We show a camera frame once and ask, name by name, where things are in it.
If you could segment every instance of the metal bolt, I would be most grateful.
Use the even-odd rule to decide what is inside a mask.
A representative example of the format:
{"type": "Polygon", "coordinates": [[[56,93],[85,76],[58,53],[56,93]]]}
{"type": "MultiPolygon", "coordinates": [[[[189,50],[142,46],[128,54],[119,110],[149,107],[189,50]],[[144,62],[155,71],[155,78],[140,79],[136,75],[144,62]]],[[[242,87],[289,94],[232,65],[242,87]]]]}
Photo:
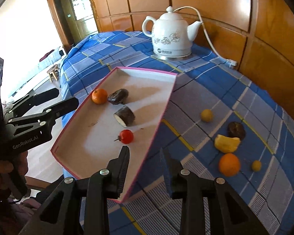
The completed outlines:
{"type": "Polygon", "coordinates": [[[188,169],[183,169],[183,170],[181,170],[181,174],[182,174],[183,176],[187,176],[187,175],[190,174],[190,171],[189,171],[188,169]]]}
{"type": "Polygon", "coordinates": [[[108,169],[102,169],[102,170],[100,171],[100,175],[105,176],[105,175],[108,175],[108,174],[109,174],[109,170],[108,170],[108,169]]]}
{"type": "Polygon", "coordinates": [[[64,179],[64,183],[72,183],[74,179],[72,177],[67,177],[64,179]]]}
{"type": "Polygon", "coordinates": [[[218,184],[224,184],[224,183],[225,183],[225,180],[224,180],[224,178],[217,178],[217,179],[216,179],[216,182],[217,182],[218,184]]]}

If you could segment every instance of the wooden stool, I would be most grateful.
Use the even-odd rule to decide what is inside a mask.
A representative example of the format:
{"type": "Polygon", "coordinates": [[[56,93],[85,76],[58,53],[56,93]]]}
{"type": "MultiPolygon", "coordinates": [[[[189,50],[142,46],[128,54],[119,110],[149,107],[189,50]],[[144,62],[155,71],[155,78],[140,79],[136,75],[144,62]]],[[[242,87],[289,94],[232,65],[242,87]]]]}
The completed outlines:
{"type": "Polygon", "coordinates": [[[47,71],[51,83],[52,83],[52,76],[55,78],[56,81],[58,81],[56,72],[59,72],[58,64],[55,64],[47,71]]]}

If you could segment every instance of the yellow-green round fruit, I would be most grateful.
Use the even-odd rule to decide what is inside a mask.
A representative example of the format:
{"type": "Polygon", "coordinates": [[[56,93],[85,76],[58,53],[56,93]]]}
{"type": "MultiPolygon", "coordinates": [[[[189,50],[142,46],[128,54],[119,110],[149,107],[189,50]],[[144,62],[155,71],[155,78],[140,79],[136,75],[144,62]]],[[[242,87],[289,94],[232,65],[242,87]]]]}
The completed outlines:
{"type": "Polygon", "coordinates": [[[213,118],[213,114],[211,110],[203,110],[202,113],[200,114],[200,117],[202,119],[202,121],[208,123],[212,120],[213,118]]]}
{"type": "Polygon", "coordinates": [[[258,172],[261,170],[261,162],[256,160],[256,161],[253,161],[252,165],[251,165],[251,169],[254,171],[254,172],[258,172]]]}

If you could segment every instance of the door frame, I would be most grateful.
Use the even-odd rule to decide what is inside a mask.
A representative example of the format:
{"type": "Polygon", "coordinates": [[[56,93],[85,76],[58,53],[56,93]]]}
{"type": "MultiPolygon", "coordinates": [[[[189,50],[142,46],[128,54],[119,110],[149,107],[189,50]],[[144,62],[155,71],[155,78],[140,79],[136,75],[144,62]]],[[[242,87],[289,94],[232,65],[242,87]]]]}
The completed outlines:
{"type": "MultiPolygon", "coordinates": [[[[98,25],[97,17],[95,16],[96,15],[95,14],[96,9],[94,8],[93,0],[90,0],[90,2],[91,2],[91,5],[92,5],[93,15],[94,15],[94,19],[95,19],[98,31],[101,32],[101,28],[98,25]]],[[[70,44],[68,42],[68,39],[67,39],[67,37],[65,35],[65,32],[63,30],[63,27],[61,25],[59,15],[58,15],[57,9],[55,7],[54,0],[47,0],[47,3],[48,3],[48,6],[49,6],[50,13],[51,13],[52,19],[54,21],[55,27],[56,27],[56,29],[58,31],[59,36],[60,36],[60,40],[61,40],[61,42],[63,44],[63,48],[66,51],[66,53],[68,53],[70,51],[70,49],[71,49],[71,46],[70,46],[70,44]]]]}

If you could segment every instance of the red cherry tomato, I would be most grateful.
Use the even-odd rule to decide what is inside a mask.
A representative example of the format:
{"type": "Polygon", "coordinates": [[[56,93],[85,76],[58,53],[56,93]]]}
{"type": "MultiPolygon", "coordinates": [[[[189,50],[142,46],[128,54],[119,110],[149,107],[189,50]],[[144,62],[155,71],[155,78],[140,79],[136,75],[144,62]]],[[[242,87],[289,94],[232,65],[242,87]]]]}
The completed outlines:
{"type": "Polygon", "coordinates": [[[123,144],[130,144],[133,141],[133,139],[134,134],[130,130],[123,130],[120,132],[116,140],[121,141],[123,144]]]}

